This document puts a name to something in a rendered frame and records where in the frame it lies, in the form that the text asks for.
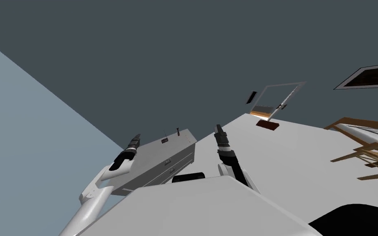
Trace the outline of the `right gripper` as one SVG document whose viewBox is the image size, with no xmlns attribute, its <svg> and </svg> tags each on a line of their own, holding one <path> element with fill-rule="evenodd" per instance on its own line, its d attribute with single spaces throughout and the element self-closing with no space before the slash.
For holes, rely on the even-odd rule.
<svg viewBox="0 0 378 236">
<path fill-rule="evenodd" d="M 214 127 L 214 137 L 219 149 L 230 149 L 227 134 L 224 132 L 220 124 L 217 124 Z"/>
</svg>

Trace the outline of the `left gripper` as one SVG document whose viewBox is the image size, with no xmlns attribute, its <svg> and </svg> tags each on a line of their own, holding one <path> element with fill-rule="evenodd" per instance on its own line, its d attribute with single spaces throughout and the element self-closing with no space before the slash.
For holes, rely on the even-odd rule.
<svg viewBox="0 0 378 236">
<path fill-rule="evenodd" d="M 137 134 L 129 143 L 127 149 L 137 149 L 140 146 L 140 135 Z"/>
</svg>

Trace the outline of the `grey drawer cabinet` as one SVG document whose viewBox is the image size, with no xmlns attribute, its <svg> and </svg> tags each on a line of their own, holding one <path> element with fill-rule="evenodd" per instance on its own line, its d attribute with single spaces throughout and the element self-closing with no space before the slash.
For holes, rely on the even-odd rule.
<svg viewBox="0 0 378 236">
<path fill-rule="evenodd" d="M 156 140 L 138 148 L 130 172 L 108 182 L 112 195 L 127 196 L 140 187 L 165 184 L 194 162 L 197 140 L 188 130 Z"/>
</svg>

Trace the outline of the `brown door mat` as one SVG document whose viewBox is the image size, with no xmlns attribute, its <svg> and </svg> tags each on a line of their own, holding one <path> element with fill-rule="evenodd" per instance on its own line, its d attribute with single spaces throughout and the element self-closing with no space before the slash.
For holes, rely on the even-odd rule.
<svg viewBox="0 0 378 236">
<path fill-rule="evenodd" d="M 271 122 L 268 120 L 259 120 L 256 125 L 272 131 L 276 130 L 280 126 L 279 123 Z"/>
</svg>

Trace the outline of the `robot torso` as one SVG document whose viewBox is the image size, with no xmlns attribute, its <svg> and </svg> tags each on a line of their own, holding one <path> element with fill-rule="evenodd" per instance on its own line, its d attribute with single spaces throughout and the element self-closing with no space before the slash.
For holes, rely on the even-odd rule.
<svg viewBox="0 0 378 236">
<path fill-rule="evenodd" d="M 322 236 L 230 176 L 141 187 L 77 236 Z"/>
</svg>

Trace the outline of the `dark framed wall picture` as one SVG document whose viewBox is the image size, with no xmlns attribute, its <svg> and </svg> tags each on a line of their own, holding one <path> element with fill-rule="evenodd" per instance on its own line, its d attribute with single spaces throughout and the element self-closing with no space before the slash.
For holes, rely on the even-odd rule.
<svg viewBox="0 0 378 236">
<path fill-rule="evenodd" d="M 378 65 L 362 67 L 351 74 L 335 90 L 378 88 Z"/>
</svg>

